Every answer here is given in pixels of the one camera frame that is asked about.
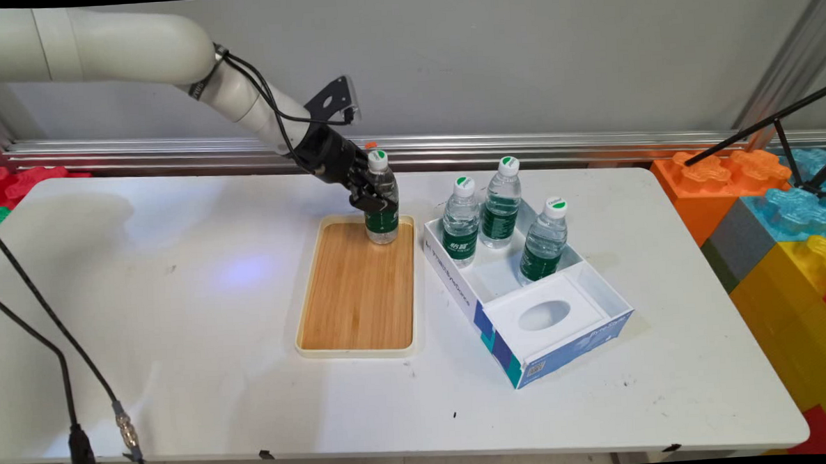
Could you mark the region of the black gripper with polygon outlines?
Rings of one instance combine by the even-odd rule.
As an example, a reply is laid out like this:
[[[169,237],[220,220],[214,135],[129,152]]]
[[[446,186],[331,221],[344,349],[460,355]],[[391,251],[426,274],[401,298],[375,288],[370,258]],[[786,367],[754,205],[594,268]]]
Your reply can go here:
[[[397,182],[373,182],[365,152],[329,125],[306,131],[295,147],[300,167],[324,183],[350,187],[350,205],[366,214],[397,210]]]

